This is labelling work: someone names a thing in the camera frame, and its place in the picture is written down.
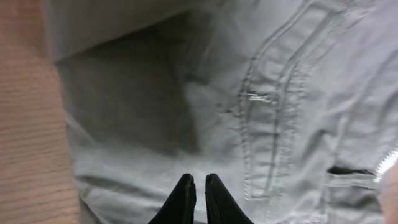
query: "wood grain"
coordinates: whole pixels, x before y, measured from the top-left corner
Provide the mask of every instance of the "wood grain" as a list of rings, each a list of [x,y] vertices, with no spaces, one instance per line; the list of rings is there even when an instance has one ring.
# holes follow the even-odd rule
[[[77,224],[39,0],[0,0],[0,223]]]

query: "gray pants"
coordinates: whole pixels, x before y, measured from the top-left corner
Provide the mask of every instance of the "gray pants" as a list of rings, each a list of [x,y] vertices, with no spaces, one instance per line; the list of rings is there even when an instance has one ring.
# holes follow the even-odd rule
[[[145,224],[184,173],[254,223],[382,223],[398,2],[213,1],[56,62],[84,224]]]

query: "garment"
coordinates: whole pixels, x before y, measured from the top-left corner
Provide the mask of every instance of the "garment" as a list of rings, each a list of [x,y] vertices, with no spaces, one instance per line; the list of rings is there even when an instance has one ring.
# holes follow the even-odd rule
[[[397,1],[176,1],[156,19],[160,1],[76,2],[44,4],[81,223],[148,223],[184,173],[197,223],[209,173],[254,223],[382,223]]]

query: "black object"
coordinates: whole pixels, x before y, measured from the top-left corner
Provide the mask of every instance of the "black object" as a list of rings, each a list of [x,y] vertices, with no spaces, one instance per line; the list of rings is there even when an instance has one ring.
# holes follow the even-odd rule
[[[149,224],[193,224],[195,202],[193,177],[184,174]],[[216,174],[206,177],[206,208],[208,224],[253,224]]]

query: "brown wooden surface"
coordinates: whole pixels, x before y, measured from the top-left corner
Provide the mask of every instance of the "brown wooden surface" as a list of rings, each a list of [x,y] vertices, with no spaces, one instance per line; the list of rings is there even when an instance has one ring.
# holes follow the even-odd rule
[[[62,107],[38,0],[0,0],[0,223],[76,224]]]

